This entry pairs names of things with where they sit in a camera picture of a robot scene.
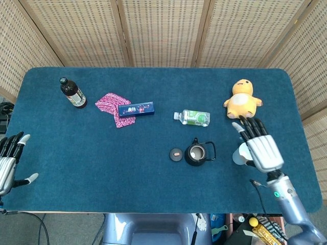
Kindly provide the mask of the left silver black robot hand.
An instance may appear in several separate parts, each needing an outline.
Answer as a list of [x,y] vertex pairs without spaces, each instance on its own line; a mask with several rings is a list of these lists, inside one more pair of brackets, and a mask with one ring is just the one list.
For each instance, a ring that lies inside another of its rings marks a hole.
[[22,180],[15,179],[20,157],[30,136],[30,134],[24,135],[24,132],[19,132],[0,139],[0,198],[7,195],[12,188],[33,183],[39,176],[39,173],[34,173]]

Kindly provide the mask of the white grey measuring cup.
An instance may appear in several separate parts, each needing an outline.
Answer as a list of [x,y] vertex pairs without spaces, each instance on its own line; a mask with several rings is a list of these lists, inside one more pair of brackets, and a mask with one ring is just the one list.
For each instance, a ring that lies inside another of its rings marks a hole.
[[247,144],[242,143],[233,153],[232,160],[237,165],[253,166],[253,158]]

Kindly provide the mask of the blue table cloth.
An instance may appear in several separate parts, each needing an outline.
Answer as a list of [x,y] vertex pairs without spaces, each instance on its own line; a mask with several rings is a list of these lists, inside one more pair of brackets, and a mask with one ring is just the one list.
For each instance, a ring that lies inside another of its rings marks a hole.
[[[60,78],[74,81],[87,98],[76,108],[60,89]],[[31,137],[16,178],[33,173],[30,185],[4,197],[12,211],[279,213],[274,194],[260,192],[250,179],[266,175],[232,160],[240,135],[223,103],[239,79],[252,82],[263,101],[256,116],[274,138],[283,172],[305,209],[317,211],[322,196],[288,74],[282,69],[39,67],[24,77],[7,135]],[[153,102],[155,113],[117,128],[113,115],[95,103],[115,93],[131,104]],[[207,127],[183,125],[175,112],[210,113]],[[193,139],[212,141],[217,158],[195,167],[184,152]],[[172,148],[183,151],[172,161]]]

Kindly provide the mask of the yellow snack package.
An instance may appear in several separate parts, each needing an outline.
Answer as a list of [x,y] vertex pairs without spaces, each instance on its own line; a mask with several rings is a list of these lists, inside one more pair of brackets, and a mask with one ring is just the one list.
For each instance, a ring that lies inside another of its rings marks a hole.
[[282,245],[278,239],[276,239],[263,225],[258,224],[252,228],[254,234],[256,234],[262,242],[266,245]]

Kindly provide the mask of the yellow plush toy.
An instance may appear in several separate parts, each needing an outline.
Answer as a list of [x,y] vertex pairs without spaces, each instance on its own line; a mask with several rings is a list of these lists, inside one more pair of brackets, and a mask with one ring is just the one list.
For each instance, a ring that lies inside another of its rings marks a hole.
[[253,84],[247,79],[240,79],[232,87],[232,96],[227,99],[223,107],[227,109],[227,117],[230,119],[243,116],[254,117],[257,107],[261,107],[263,101],[253,96]]

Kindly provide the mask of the black teapot lid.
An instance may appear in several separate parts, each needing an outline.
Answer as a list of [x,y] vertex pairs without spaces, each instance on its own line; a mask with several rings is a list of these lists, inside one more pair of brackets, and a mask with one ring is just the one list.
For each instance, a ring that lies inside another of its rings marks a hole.
[[183,159],[183,151],[179,148],[172,148],[169,152],[169,157],[172,161],[181,161]]

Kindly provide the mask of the dark brown glass bottle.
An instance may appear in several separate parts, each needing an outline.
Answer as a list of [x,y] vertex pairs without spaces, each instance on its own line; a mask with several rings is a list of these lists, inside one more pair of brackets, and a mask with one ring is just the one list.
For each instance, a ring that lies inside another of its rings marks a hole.
[[59,82],[61,91],[74,107],[82,109],[87,105],[86,96],[74,81],[61,77]]

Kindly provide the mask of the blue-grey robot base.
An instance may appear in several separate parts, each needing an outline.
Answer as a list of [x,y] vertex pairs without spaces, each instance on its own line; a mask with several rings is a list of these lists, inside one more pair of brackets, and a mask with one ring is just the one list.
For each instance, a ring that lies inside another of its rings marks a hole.
[[108,213],[101,245],[212,245],[206,213]]

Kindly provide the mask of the woven bamboo folding screen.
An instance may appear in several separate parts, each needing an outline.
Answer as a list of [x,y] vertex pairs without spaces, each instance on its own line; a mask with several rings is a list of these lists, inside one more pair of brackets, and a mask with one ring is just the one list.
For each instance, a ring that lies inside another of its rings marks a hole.
[[282,68],[327,174],[327,0],[0,0],[0,97],[38,66]]

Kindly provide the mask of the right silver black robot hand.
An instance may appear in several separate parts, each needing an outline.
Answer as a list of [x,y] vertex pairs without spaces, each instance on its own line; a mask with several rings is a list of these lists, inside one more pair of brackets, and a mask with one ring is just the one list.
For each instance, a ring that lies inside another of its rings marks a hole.
[[258,118],[240,116],[241,125],[232,122],[232,126],[240,134],[249,148],[253,158],[253,166],[262,173],[280,170],[284,160],[273,137]]

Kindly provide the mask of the clear green-label water bottle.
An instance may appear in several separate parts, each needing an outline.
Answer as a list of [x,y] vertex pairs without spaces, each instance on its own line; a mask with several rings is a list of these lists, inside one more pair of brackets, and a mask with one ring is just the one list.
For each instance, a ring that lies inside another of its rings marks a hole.
[[173,119],[180,121],[183,125],[207,127],[210,123],[210,113],[194,110],[183,110],[182,112],[175,112]]

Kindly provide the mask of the red patterned cloth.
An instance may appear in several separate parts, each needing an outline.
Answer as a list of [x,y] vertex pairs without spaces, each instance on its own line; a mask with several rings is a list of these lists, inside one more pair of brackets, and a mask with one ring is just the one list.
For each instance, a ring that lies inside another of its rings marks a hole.
[[99,99],[95,105],[100,111],[107,112],[113,115],[114,122],[117,128],[122,128],[135,123],[136,117],[119,117],[118,107],[120,105],[129,105],[131,102],[115,93],[107,93]]

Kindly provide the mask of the blue rectangular carton box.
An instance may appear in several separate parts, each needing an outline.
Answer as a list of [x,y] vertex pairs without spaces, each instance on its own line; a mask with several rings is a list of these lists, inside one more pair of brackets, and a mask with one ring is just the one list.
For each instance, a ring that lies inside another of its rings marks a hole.
[[127,104],[118,106],[120,118],[153,115],[155,113],[153,102]]

